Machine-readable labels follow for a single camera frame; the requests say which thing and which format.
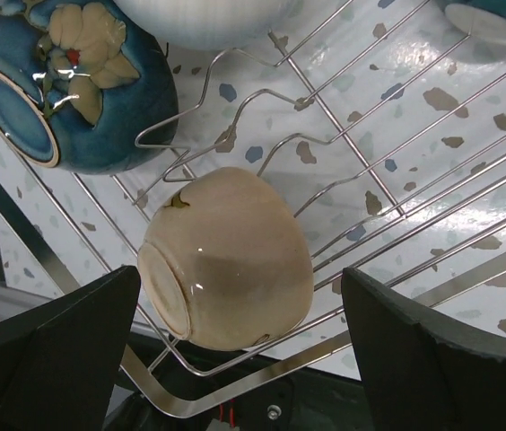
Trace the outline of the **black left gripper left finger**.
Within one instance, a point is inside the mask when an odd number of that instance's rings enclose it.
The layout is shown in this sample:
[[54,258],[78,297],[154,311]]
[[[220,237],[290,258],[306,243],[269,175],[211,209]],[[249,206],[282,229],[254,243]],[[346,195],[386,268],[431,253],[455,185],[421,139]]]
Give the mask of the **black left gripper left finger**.
[[141,287],[123,266],[0,322],[0,430],[100,430]]

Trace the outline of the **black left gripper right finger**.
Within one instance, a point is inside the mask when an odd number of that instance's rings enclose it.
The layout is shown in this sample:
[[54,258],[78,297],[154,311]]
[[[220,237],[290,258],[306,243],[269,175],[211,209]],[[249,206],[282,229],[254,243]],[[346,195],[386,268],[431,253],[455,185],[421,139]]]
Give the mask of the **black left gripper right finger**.
[[345,318],[377,430],[506,430],[506,338],[406,298],[356,268]]

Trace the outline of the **beige bowl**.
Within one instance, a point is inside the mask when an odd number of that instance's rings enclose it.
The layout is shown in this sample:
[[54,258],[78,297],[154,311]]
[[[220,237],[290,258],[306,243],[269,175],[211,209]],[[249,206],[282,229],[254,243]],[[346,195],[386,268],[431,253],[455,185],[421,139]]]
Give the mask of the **beige bowl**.
[[291,210],[237,167],[173,194],[147,227],[137,267],[170,333],[212,350],[277,339],[303,322],[313,300],[310,253]]

